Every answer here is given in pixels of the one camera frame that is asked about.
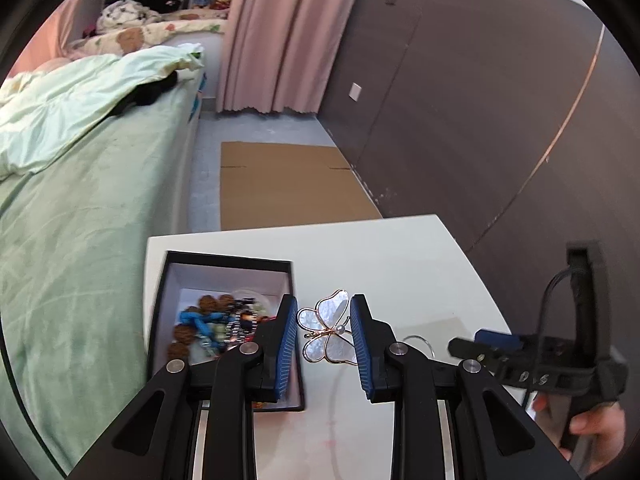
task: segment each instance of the pink curtain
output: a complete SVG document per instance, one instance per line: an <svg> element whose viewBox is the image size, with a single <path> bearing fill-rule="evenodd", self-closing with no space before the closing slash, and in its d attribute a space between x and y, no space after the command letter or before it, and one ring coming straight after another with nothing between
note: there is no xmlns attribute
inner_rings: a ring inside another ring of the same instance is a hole
<svg viewBox="0 0 640 480"><path fill-rule="evenodd" d="M53 11L20 53L7 77L19 72L33 72L46 61L64 57L63 47L71 33L79 2L65 0Z"/></svg>
<svg viewBox="0 0 640 480"><path fill-rule="evenodd" d="M218 111L317 112L354 0L233 0Z"/></svg>

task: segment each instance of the black cable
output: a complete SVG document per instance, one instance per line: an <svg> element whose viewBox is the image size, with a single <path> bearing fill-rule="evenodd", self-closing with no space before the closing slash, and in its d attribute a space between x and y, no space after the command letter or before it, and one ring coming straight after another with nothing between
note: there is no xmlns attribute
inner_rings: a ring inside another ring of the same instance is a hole
<svg viewBox="0 0 640 480"><path fill-rule="evenodd" d="M534 379L538 374L538 368L540 368L540 361L542 360L542 351L545 343L544 331L546 314L548 311L551 293L556 288L556 285L558 285L558 283L562 282L562 280L568 278L572 274L586 274L586 271L578 267L567 267L566 269L561 270L551 278L545 288L544 293L542 294L542 300L540 301L540 313L538 314L538 328L536 330L536 333L538 334L538 338L536 340L536 353L533 357L529 377L527 378L527 389L524 393L524 398L522 399L522 407L525 409L527 409L527 405L529 404L529 399L531 398L531 392L533 390Z"/></svg>
<svg viewBox="0 0 640 480"><path fill-rule="evenodd" d="M1 317L0 317L0 354L2 354L2 364L4 365L4 370L6 371L7 378L9 380L9 384L11 384L11 390L14 393L15 402L18 403L18 408L20 409L20 412L22 413L22 417L24 418L24 421L27 423L27 426L31 430L31 433L33 433L33 436L38 441L38 444L40 444L40 447L42 448L44 453L47 455L47 458L51 461L51 463L56 468L58 473L60 473L60 476L62 476L62 478L66 478L65 471L62 469L62 467L60 466L58 461L53 456L53 453L51 452L49 447L47 447L47 444L45 444L44 440L40 436L40 433L38 432L35 424L31 420L31 417L29 416L29 412L27 412L27 407L24 405L24 401L22 400L22 396L20 394L20 390L18 389L18 384L15 382L14 371L11 368L11 361L9 361L9 352L6 349L6 342L4 341L4 334L2 333L2 319L1 319Z"/></svg>

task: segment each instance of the white table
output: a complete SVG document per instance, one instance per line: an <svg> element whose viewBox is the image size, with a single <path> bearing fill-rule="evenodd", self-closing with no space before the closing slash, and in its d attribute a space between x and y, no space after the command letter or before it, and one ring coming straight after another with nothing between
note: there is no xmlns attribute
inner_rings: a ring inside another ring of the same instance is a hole
<svg viewBox="0 0 640 480"><path fill-rule="evenodd" d="M290 260L300 308L338 288L363 293L372 316L388 322L398 339L423 336L444 362L457 362L447 353L453 337L471 337L480 328L508 332L475 270L433 215L149 238L146 340L169 250ZM255 415L260 480L388 479L393 405L369 403L356 367L302 362L306 410Z"/></svg>

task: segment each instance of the human hand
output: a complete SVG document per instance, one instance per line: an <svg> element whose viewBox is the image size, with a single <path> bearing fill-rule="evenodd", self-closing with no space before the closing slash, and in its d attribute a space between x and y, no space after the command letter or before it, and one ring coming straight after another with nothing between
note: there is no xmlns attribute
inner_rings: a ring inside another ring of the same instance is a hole
<svg viewBox="0 0 640 480"><path fill-rule="evenodd" d="M532 407L536 414L546 410L548 396L538 393ZM589 474L595 473L617 457L624 447L625 412L617 402L612 406L593 408L574 416L569 424L569 431L575 435L595 436ZM559 448L559 451L567 460L571 459L571 451L563 448Z"/></svg>

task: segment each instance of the gray floor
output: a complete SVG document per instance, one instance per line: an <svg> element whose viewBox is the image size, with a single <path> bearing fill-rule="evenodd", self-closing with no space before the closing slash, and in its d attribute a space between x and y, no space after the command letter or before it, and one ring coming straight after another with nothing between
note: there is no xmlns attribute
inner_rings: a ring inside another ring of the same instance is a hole
<svg viewBox="0 0 640 480"><path fill-rule="evenodd" d="M217 116L203 112L191 165L189 226L193 233L220 231L220 148L230 140L334 146L313 116L256 112Z"/></svg>

